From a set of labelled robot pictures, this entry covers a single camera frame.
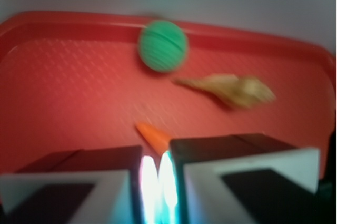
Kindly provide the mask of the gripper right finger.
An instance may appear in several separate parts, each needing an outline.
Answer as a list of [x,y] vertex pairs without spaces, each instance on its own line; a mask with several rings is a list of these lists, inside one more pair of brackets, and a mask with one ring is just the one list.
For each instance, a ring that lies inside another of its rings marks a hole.
[[263,134],[173,139],[172,223],[317,223],[320,152]]

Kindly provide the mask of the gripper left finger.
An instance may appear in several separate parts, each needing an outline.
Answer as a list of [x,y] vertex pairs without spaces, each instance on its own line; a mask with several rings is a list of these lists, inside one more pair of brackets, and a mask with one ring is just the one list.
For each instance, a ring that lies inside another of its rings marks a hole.
[[1,223],[157,223],[141,146],[69,150],[1,175]]

